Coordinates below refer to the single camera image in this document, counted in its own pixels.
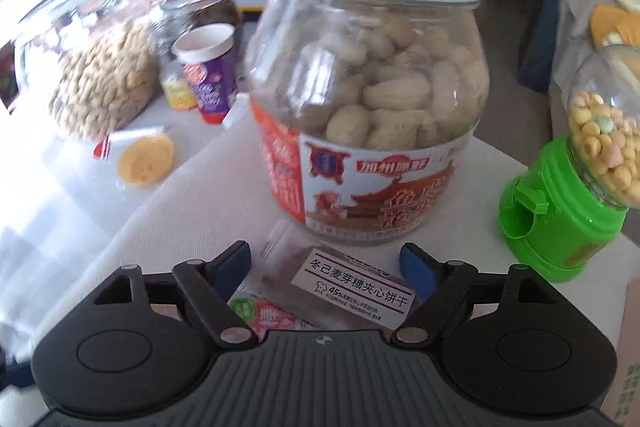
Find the maltose biscuit packet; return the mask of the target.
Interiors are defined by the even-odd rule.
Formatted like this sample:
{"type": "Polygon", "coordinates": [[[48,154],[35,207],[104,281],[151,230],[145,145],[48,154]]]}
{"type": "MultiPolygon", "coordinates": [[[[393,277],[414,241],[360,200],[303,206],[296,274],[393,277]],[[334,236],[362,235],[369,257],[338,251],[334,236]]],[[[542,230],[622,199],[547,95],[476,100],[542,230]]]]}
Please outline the maltose biscuit packet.
{"type": "Polygon", "coordinates": [[[381,329],[388,334],[416,309],[399,277],[281,221],[252,256],[252,291],[316,329],[381,329]]]}

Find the red quail egg pouch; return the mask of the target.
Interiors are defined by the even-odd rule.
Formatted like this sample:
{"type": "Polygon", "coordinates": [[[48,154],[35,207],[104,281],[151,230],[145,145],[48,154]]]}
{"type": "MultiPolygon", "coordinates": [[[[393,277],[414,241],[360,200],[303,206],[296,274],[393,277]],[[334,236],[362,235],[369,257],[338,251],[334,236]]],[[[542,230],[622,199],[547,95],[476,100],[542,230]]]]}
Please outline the red quail egg pouch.
{"type": "Polygon", "coordinates": [[[228,306],[262,339],[269,331],[313,331],[314,325],[284,311],[265,298],[241,291],[228,306]]]}

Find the green candy dispenser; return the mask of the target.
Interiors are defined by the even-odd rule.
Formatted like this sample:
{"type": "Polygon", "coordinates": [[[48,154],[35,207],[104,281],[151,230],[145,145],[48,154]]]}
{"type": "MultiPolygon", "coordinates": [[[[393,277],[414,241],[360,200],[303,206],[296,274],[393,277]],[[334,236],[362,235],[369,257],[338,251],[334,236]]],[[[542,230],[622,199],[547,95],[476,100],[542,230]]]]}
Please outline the green candy dispenser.
{"type": "Polygon", "coordinates": [[[512,254],[553,283],[574,279],[639,205],[639,51],[606,46],[577,69],[568,133],[544,146],[500,198],[512,254]]]}

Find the yellow cake in wrapper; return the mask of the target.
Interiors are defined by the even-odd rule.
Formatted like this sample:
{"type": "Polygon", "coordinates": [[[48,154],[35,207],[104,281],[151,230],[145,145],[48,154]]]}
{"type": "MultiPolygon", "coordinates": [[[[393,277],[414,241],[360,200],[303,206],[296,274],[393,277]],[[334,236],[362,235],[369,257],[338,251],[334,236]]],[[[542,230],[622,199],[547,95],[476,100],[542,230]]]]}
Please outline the yellow cake in wrapper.
{"type": "Polygon", "coordinates": [[[110,165],[123,184],[150,187],[174,169],[175,143],[162,126],[115,131],[96,143],[92,157],[110,165]]]}

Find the small glass jar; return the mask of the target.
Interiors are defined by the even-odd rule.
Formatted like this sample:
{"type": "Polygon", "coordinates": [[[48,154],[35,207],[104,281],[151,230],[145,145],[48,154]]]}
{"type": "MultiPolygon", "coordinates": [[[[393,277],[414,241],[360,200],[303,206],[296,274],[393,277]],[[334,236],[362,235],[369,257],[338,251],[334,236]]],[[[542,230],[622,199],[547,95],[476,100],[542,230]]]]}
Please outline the small glass jar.
{"type": "Polygon", "coordinates": [[[177,112],[189,112],[198,107],[198,99],[186,80],[183,67],[171,51],[178,32],[168,20],[158,20],[152,25],[154,51],[158,60],[160,87],[168,105],[177,112]]]}

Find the pink gift box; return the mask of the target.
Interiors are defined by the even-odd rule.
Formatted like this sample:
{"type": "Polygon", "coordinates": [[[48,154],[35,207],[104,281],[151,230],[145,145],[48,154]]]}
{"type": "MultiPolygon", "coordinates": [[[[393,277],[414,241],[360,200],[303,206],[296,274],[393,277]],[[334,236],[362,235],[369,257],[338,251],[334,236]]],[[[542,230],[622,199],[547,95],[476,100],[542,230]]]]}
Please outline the pink gift box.
{"type": "Polygon", "coordinates": [[[617,372],[601,407],[619,426],[640,426],[640,281],[627,287],[625,310],[617,345],[617,372]]]}

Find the peanut jar gold lid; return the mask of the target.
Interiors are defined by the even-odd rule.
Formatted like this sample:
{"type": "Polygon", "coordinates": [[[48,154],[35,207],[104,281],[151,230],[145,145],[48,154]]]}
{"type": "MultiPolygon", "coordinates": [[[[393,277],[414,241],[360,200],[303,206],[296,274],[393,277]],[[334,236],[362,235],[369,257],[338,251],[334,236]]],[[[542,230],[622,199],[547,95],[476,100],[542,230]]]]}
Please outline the peanut jar gold lid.
{"type": "Polygon", "coordinates": [[[480,0],[268,0],[244,55],[271,191],[323,236],[417,228],[480,121],[480,0]]]}

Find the purple paper cup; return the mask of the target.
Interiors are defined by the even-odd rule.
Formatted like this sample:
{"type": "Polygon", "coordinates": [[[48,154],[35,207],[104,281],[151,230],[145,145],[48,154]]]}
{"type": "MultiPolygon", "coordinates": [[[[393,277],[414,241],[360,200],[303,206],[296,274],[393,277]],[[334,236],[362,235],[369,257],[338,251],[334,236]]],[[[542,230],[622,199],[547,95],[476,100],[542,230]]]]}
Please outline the purple paper cup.
{"type": "Polygon", "coordinates": [[[234,45],[235,27],[216,23],[185,32],[171,47],[207,124],[221,124],[235,102],[234,45]]]}

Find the large glass peanut jar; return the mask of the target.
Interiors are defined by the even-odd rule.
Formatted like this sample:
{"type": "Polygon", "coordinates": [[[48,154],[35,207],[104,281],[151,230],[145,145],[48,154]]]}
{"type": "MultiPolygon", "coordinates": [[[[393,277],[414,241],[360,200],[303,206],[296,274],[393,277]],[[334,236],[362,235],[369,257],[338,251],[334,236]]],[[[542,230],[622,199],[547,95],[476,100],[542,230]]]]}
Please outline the large glass peanut jar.
{"type": "Polygon", "coordinates": [[[18,23],[14,113],[64,138],[96,141],[149,104],[160,65],[140,0],[42,0],[18,23]]]}

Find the grey sofa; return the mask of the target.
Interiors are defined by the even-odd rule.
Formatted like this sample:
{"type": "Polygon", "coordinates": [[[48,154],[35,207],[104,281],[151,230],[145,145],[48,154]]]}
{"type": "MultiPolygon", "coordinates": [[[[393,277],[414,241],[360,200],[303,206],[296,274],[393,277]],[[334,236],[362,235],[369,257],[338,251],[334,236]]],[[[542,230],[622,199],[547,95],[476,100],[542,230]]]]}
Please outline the grey sofa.
{"type": "Polygon", "coordinates": [[[559,1],[559,21],[548,90],[553,139],[568,135],[568,89],[579,66],[593,54],[589,21],[592,10],[601,3],[614,4],[615,1],[559,1]]]}

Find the dark glass jar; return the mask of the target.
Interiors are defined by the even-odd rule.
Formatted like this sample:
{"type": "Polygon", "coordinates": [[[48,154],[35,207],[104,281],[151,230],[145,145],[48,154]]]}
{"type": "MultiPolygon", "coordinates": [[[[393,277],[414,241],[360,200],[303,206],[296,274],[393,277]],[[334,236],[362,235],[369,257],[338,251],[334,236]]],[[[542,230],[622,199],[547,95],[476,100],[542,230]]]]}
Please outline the dark glass jar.
{"type": "Polygon", "coordinates": [[[158,30],[165,38],[178,38],[188,30],[211,24],[228,24],[240,31],[243,21],[234,0],[163,0],[160,10],[158,30]]]}

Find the yellow orange blanket pile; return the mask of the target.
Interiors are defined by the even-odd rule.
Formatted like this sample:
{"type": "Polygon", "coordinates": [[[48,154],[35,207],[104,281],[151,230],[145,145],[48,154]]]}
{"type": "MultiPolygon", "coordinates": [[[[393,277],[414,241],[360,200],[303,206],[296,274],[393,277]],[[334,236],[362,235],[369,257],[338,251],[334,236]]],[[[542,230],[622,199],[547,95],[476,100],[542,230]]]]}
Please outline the yellow orange blanket pile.
{"type": "Polygon", "coordinates": [[[639,0],[614,0],[598,4],[591,12],[589,28],[596,49],[606,46],[639,46],[639,0]]]}

